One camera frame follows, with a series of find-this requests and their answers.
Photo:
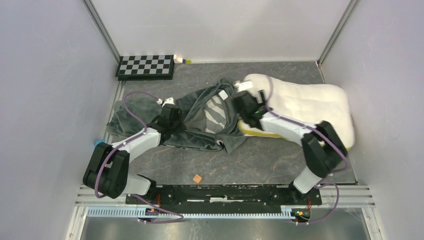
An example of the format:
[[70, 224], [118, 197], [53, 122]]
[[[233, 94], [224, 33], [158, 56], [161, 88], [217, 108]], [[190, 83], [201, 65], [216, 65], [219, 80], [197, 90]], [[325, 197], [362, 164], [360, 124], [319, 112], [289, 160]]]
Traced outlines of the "zebra and grey pillowcase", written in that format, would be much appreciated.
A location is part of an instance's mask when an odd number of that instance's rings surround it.
[[[236, 93], [234, 82], [224, 77], [214, 85], [175, 99], [186, 129], [172, 135], [164, 145], [205, 152], [225, 150], [230, 154], [244, 143], [247, 138], [238, 128], [239, 117], [231, 105]], [[161, 107], [155, 99], [137, 93], [114, 104], [106, 130], [110, 135], [128, 138], [144, 128], [136, 118], [149, 124], [160, 113]]]

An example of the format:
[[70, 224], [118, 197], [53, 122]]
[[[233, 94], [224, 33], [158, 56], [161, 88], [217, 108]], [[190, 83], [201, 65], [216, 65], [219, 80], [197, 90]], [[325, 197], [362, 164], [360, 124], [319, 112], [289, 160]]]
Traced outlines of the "white pillow with yellow edge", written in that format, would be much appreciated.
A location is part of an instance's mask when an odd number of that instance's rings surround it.
[[297, 84], [265, 74], [248, 74], [242, 81], [251, 81], [248, 90], [258, 100], [264, 91], [269, 107], [279, 115], [300, 122], [329, 122], [347, 150], [355, 143], [355, 130], [346, 92], [331, 84]]

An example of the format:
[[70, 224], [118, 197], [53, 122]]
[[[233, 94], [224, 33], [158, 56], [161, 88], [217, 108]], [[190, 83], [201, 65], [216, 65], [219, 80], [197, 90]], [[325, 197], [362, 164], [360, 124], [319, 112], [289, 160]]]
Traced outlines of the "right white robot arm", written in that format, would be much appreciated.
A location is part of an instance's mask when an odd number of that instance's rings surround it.
[[347, 149], [329, 122], [312, 124], [279, 115], [263, 94], [259, 102], [246, 90], [236, 93], [231, 103], [249, 127], [277, 134], [302, 147], [306, 166], [289, 185], [288, 196], [293, 203], [306, 201], [312, 188], [336, 171], [341, 162], [347, 162]]

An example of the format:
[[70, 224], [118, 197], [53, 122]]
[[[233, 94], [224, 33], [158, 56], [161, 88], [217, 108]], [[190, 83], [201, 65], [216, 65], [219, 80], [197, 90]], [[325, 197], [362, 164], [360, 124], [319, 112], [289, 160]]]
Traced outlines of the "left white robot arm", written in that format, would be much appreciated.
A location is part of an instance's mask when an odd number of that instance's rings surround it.
[[93, 189], [98, 198], [115, 199], [122, 194], [137, 194], [145, 204], [153, 203], [157, 198], [155, 181], [130, 175], [130, 162], [185, 129], [181, 109], [165, 104], [161, 113], [142, 131], [113, 144], [98, 143], [84, 173], [83, 184]]

